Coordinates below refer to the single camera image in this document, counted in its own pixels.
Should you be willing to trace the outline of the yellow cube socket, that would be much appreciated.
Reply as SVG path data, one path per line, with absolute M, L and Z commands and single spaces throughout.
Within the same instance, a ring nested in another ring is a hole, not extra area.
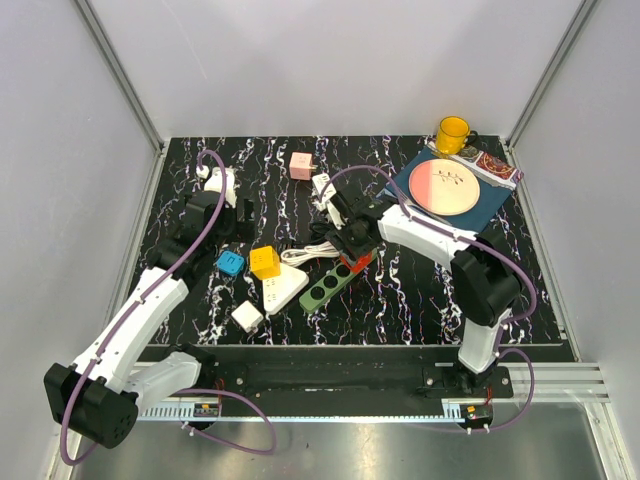
M 249 253 L 249 264 L 251 273 L 261 281 L 281 274 L 279 255 L 272 246 L 252 249 Z

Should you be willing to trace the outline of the red cube socket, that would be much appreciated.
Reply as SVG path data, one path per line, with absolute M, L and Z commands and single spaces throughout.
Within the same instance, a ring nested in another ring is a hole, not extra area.
M 358 274 L 364 270 L 374 259 L 375 252 L 371 251 L 368 254 L 360 257 L 358 260 L 352 261 L 344 255 L 340 256 L 341 262 L 349 269 L 353 274 Z

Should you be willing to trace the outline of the white rectangular power strip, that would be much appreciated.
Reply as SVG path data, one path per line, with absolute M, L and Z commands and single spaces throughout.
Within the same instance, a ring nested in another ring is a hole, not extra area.
M 319 211 L 327 210 L 328 200 L 336 193 L 336 189 L 330 182 L 330 176 L 327 173 L 314 175 L 311 178 L 313 184 L 313 194 L 316 196 L 314 205 Z

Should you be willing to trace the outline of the green power strip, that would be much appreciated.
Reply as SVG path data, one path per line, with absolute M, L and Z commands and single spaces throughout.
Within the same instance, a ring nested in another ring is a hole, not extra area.
M 312 314 L 340 293 L 356 275 L 343 264 L 336 265 L 299 298 L 303 311 Z

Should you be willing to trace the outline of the white triangular power strip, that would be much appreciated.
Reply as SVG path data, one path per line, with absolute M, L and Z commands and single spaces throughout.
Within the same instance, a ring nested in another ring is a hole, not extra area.
M 308 284 L 304 271 L 280 264 L 280 274 L 262 281 L 263 309 L 268 315 L 281 311 Z

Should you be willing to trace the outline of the pink cube socket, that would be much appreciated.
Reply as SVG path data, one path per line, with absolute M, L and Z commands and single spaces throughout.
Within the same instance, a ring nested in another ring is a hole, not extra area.
M 306 152 L 293 152 L 289 163 L 289 175 L 293 180 L 310 181 L 314 175 L 313 155 Z

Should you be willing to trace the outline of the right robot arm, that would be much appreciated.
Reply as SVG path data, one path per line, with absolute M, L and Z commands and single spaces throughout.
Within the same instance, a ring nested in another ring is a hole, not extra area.
M 349 203 L 340 193 L 322 202 L 340 217 L 327 240 L 351 263 L 383 243 L 405 247 L 445 268 L 451 276 L 455 303 L 465 317 L 454 384 L 476 396 L 490 383 L 489 370 L 498 358 L 502 323 L 512 313 L 524 281 L 516 266 L 486 235 L 455 229 L 382 195 Z

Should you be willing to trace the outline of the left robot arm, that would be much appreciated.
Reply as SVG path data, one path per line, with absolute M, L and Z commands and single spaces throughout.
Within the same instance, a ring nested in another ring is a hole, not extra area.
M 70 365 L 53 364 L 44 387 L 53 419 L 112 449 L 136 418 L 174 393 L 196 396 L 215 386 L 215 357 L 187 344 L 162 361 L 133 369 L 160 324 L 208 274 L 220 248 L 255 237 L 254 204 L 221 199 L 214 191 L 188 197 L 185 214 L 157 245 L 133 293 L 102 334 Z

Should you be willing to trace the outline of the blue plug adapter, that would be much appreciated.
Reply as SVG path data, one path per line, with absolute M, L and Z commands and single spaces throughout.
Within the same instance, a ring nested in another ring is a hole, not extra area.
M 244 270 L 245 259 L 237 253 L 223 251 L 216 260 L 216 266 L 226 275 L 237 276 Z

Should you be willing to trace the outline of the pink cream plate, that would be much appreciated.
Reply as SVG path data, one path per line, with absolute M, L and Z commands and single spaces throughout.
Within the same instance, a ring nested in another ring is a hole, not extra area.
M 470 211 L 480 198 L 480 185 L 470 169 L 449 159 L 433 159 L 417 165 L 409 175 L 413 201 L 438 216 Z

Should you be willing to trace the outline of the white cube charger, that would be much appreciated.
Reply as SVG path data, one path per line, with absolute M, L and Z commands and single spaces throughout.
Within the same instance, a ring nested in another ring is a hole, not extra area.
M 246 333 L 255 331 L 264 320 L 263 314 L 250 301 L 240 304 L 232 311 L 231 316 Z

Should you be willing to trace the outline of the yellow mug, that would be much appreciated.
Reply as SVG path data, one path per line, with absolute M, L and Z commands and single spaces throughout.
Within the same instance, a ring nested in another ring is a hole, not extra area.
M 436 150 L 445 155 L 456 155 L 478 138 L 478 132 L 473 130 L 468 122 L 459 116 L 443 118 L 438 126 L 435 146 Z

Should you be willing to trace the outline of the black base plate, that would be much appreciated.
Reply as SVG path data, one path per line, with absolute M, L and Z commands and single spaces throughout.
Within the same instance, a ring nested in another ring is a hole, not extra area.
M 506 367 L 470 385 L 454 367 L 454 347 L 206 347 L 226 389 L 276 419 L 436 416 L 442 401 L 507 400 Z

